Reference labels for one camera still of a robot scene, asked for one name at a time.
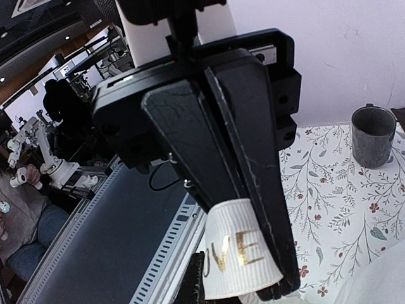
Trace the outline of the cream printed ribbon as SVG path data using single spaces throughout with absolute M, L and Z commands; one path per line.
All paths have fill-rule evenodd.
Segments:
M 206 300 L 246 295 L 284 278 L 249 199 L 228 200 L 212 207 L 204 235 L 202 282 Z

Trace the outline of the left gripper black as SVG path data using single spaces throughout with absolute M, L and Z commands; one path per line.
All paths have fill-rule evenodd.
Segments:
M 301 76 L 294 57 L 293 38 L 277 28 L 196 46 L 190 66 L 168 55 L 99 84 L 92 119 L 129 168 L 164 158 L 166 152 L 186 191 L 209 212 L 248 195 L 197 85 L 204 70 L 212 70 L 231 110 L 245 123 L 272 119 L 280 151 L 292 145 L 297 128 L 292 115 L 299 107 Z

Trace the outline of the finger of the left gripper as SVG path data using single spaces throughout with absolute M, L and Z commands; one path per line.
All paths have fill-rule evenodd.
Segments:
M 280 282 L 261 288 L 258 296 L 262 300 L 279 299 L 296 291 L 300 278 L 280 176 L 268 70 L 246 53 L 205 74 L 266 247 L 283 275 Z

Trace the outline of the white wrapping paper sheet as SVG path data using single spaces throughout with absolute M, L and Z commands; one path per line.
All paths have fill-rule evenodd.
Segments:
M 336 303 L 404 303 L 404 247 L 390 248 L 380 258 L 348 279 Z

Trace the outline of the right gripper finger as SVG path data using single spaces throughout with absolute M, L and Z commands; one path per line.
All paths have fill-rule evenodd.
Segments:
M 204 304 L 205 292 L 203 286 L 204 253 L 194 253 L 184 274 L 183 281 L 177 294 L 179 304 Z

